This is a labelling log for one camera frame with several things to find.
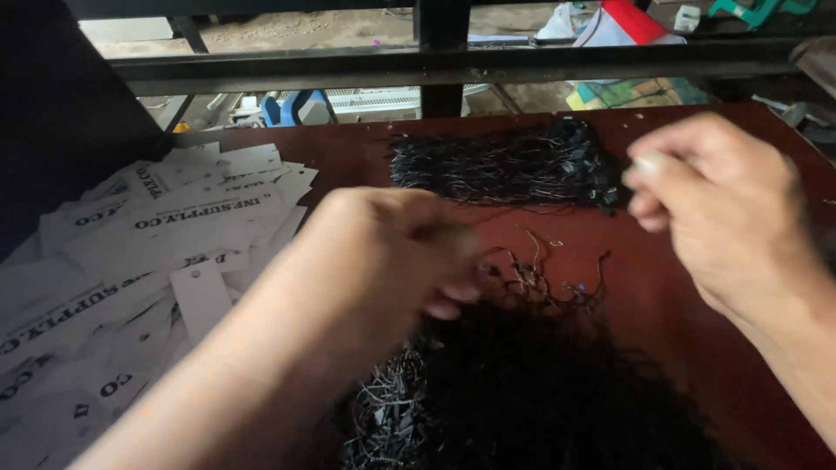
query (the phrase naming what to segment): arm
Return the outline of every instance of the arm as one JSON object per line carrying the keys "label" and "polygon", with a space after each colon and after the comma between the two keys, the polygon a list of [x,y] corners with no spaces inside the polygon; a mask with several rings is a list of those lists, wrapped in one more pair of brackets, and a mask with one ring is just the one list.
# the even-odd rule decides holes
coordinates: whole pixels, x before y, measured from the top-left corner
{"label": "arm", "polygon": [[[425,227],[453,227],[416,241]],[[332,193],[238,306],[71,465],[280,467],[412,331],[474,300],[471,232],[417,190]]]}
{"label": "arm", "polygon": [[657,130],[628,153],[630,212],[650,232],[670,229],[702,298],[836,451],[836,283],[806,228],[792,162],[716,115]]}

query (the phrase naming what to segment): brown table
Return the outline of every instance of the brown table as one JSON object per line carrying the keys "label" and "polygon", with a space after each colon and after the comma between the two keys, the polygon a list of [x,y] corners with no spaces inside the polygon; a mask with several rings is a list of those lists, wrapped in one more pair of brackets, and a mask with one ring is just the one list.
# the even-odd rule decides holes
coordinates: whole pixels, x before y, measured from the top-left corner
{"label": "brown table", "polygon": [[[754,102],[224,130],[183,136],[181,144],[219,140],[222,149],[230,151],[275,143],[283,159],[320,170],[313,190],[300,202],[313,207],[336,187],[389,186],[386,140],[393,134],[473,135],[571,115],[588,122],[603,148],[626,166],[624,150],[631,142],[703,110],[724,115],[790,155],[801,171],[816,228],[834,225],[836,206],[824,199],[836,199],[836,170],[794,129]],[[478,223],[485,249],[509,248],[523,261],[533,257],[535,246],[519,226],[543,240],[563,243],[545,247],[549,251],[545,272],[552,286],[569,281],[591,289],[598,278],[597,257],[611,250],[604,264],[604,307],[618,345],[640,348],[658,360],[681,390],[707,412],[711,431],[756,466],[836,467],[836,459],[756,350],[701,301],[668,235],[646,233],[624,211],[606,217],[596,210],[538,215],[519,209],[468,207],[461,213]],[[507,255],[500,256],[505,258],[496,264],[507,265]]]}

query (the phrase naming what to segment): hand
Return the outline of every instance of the hand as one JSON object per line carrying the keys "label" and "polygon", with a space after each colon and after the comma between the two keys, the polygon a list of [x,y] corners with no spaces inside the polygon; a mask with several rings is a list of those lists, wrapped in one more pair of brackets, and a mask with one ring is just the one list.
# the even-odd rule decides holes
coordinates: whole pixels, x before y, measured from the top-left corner
{"label": "hand", "polygon": [[651,132],[627,153],[630,213],[649,232],[670,228],[712,308],[752,321],[832,288],[806,228],[795,166],[775,147],[703,114]]}
{"label": "hand", "polygon": [[277,329],[289,332],[283,339],[298,356],[319,358],[314,368],[350,381],[395,350],[420,310],[454,319],[454,300],[478,298],[470,275],[477,248],[472,229],[431,192],[340,189],[323,199],[239,309],[272,299],[281,306]]}

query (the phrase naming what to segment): green plastic chair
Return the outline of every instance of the green plastic chair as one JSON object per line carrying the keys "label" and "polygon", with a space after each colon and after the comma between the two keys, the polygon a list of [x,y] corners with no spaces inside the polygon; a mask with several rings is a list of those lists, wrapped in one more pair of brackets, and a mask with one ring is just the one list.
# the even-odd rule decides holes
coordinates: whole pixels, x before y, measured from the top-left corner
{"label": "green plastic chair", "polygon": [[[781,2],[782,0],[755,0],[751,8],[746,8],[734,0],[716,0],[714,5],[711,6],[711,10],[708,11],[708,16],[713,17],[717,13],[717,10],[726,10],[745,21],[749,25],[748,30],[751,31],[763,24],[769,18],[769,15],[772,14],[772,10],[780,5]],[[783,0],[781,11],[803,15],[810,13],[813,7],[816,6],[816,2],[817,0],[808,0],[805,3],[796,2],[796,0]]]}

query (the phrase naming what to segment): pile of strings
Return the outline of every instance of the pile of strings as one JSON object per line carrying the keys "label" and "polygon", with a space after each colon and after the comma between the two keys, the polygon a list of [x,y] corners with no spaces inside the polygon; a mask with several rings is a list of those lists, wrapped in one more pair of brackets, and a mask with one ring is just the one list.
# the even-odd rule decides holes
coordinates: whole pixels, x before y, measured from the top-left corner
{"label": "pile of strings", "polygon": [[538,299],[424,319],[375,368],[349,406],[344,469],[740,468],[652,361],[613,347],[593,295],[557,300],[519,269]]}
{"label": "pile of strings", "polygon": [[482,205],[611,207],[614,163],[581,120],[475,137],[404,135],[392,141],[393,186]]}

